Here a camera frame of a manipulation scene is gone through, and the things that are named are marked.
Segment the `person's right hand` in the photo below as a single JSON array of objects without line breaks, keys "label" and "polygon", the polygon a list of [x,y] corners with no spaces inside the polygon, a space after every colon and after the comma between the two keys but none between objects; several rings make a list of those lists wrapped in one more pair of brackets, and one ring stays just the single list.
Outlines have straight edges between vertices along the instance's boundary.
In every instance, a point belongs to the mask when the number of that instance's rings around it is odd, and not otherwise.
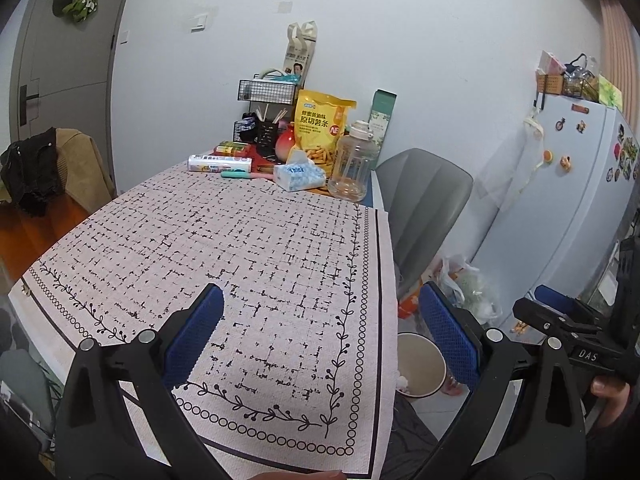
[{"label": "person's right hand", "polygon": [[597,376],[591,383],[590,391],[604,402],[596,427],[605,428],[613,425],[625,411],[632,387],[615,377]]}]

